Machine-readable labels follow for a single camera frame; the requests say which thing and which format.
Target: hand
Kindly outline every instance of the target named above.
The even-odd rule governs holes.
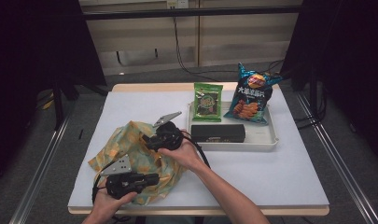
[[[103,188],[105,182],[106,180],[99,185],[99,188]],[[116,200],[107,194],[107,189],[99,189],[91,213],[83,223],[106,223],[123,204],[130,203],[136,195],[136,192],[130,192]]]
[[[168,148],[160,148],[160,154],[168,156],[176,160],[180,165],[190,169],[196,167],[198,162],[203,162],[200,156],[197,154],[195,146],[187,139],[183,139],[182,144],[176,150],[169,150]]]

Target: electrical outlet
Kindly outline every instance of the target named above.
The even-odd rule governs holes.
[[[189,0],[177,0],[177,8],[189,8]]]
[[[166,1],[166,8],[177,8],[177,0],[167,0]]]

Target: fingers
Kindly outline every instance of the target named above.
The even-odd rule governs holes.
[[[124,195],[122,198],[120,198],[119,202],[121,204],[130,203],[137,194],[138,193],[135,192],[135,191],[134,192],[130,192],[130,193]]]
[[[182,134],[187,137],[187,138],[190,138],[190,135],[188,133],[188,131],[186,129],[181,129],[180,132],[182,132]]]
[[[98,185],[98,188],[104,188],[106,187],[106,178]]]
[[[171,150],[169,150],[168,148],[160,148],[159,152],[160,152],[160,154],[162,154],[164,156],[170,156],[171,155]]]

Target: wire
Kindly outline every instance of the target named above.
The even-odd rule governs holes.
[[[320,97],[320,105],[317,109],[316,114],[305,117],[303,119],[295,119],[296,123],[299,123],[299,122],[302,122],[302,121],[305,121],[305,120],[308,120],[308,119],[314,119],[314,120],[312,120],[311,123],[309,123],[309,124],[298,127],[298,130],[302,130],[304,128],[308,128],[308,127],[311,127],[313,125],[320,123],[320,121],[322,121],[326,116],[327,104],[328,104],[328,99],[327,99],[326,88],[322,84],[322,95]]]
[[[124,216],[124,217],[112,217],[115,222],[113,222],[113,224],[117,224],[117,223],[120,223],[120,222],[127,222],[129,220],[131,220],[131,217],[128,217],[128,216]]]
[[[301,217],[306,223],[308,224],[314,224],[314,222],[310,221],[308,218],[306,217]]]
[[[204,77],[200,76],[200,74],[206,74],[206,73],[215,73],[215,72],[226,72],[226,73],[236,73],[237,71],[203,71],[203,72],[191,72],[186,68],[186,66],[183,64],[182,56],[180,53],[180,46],[179,46],[179,39],[177,37],[177,24],[176,24],[176,17],[173,17],[174,19],[174,28],[175,28],[175,42],[176,42],[176,56],[177,61],[179,62],[180,67],[183,69],[183,71],[189,73],[190,75],[196,76],[196,77],[203,77],[215,82],[220,82],[220,80],[213,79],[211,77]]]
[[[188,134],[190,137],[186,137],[186,136],[183,136],[184,138],[186,138],[187,140],[189,140],[196,148],[197,148],[197,150],[200,152],[200,154],[201,154],[201,157],[203,158],[203,162],[209,167],[209,168],[211,168],[211,166],[209,165],[209,161],[208,161],[208,159],[206,158],[206,156],[205,156],[205,153],[203,153],[203,148],[200,146],[200,145],[198,145],[198,143],[196,143],[196,142],[194,142],[192,139],[191,139],[191,134],[190,133],[188,133],[188,132],[185,132],[185,131],[181,131],[182,133],[186,133],[186,134]]]
[[[271,72],[271,69],[275,68],[276,66],[278,66],[281,62],[283,62],[285,59],[282,59],[282,60],[276,60],[276,61],[273,61],[271,62],[270,64],[268,64],[268,69],[266,70],[263,70],[263,71],[260,71],[258,73],[268,73],[268,74],[272,74]]]

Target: yellow patterned cloth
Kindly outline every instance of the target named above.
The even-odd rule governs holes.
[[[130,121],[124,127],[117,128],[104,148],[89,161],[92,169],[99,174],[110,162],[128,154],[133,171],[144,175],[158,174],[159,184],[146,187],[133,200],[136,204],[148,204],[159,196],[165,197],[186,171],[173,159],[147,149],[142,136],[152,136],[154,133],[151,124]]]

